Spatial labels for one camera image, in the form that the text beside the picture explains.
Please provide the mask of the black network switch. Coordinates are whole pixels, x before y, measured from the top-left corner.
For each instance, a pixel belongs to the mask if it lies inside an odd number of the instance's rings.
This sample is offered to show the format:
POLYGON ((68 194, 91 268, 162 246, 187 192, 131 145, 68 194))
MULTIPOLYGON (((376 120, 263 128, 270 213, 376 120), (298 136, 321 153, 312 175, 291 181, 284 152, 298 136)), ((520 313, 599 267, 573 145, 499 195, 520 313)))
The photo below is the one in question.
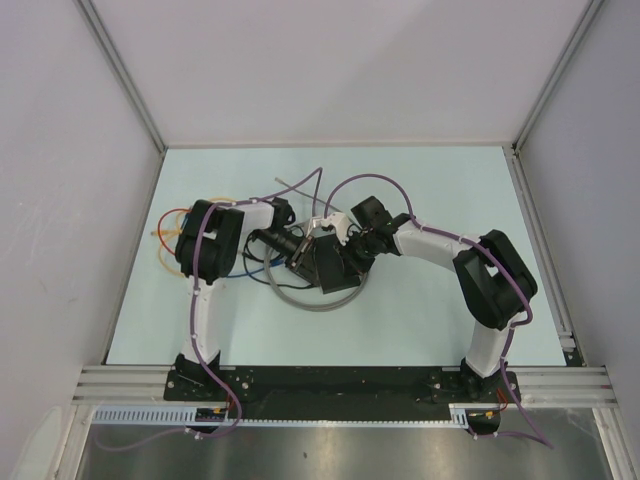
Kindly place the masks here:
POLYGON ((336 249, 338 242, 326 235, 315 241, 314 260, 323 294, 356 288, 361 285, 361 277, 351 267, 346 267, 336 249))

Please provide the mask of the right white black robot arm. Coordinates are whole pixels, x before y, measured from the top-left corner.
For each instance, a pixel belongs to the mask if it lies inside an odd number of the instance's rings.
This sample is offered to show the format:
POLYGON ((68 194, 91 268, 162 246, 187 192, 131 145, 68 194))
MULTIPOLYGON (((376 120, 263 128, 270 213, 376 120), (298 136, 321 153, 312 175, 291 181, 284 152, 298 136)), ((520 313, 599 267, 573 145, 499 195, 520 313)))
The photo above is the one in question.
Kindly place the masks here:
POLYGON ((465 305, 475 320, 471 344, 461 361, 463 393, 484 401, 507 383, 505 368, 515 328, 531 321, 537 283, 507 235, 492 230, 465 237, 421 225, 408 213, 392 216, 371 196, 351 209, 361 230, 341 253, 357 271, 393 254, 425 260, 455 273, 465 305))

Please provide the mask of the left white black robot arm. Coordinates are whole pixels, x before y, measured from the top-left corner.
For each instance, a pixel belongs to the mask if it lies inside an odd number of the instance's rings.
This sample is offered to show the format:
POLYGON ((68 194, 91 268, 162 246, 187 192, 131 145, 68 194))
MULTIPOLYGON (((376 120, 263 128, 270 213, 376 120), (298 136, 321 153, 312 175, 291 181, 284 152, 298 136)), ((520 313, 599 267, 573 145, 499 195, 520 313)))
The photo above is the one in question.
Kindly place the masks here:
POLYGON ((189 333, 175 369, 186 377, 186 387, 197 398, 214 397, 221 387, 217 368, 221 353, 220 309, 224 279, 234 268, 241 237, 255 230, 279 233, 295 220, 283 198, 214 203, 198 200, 188 214, 175 248, 175 259, 186 277, 189 298, 189 333))

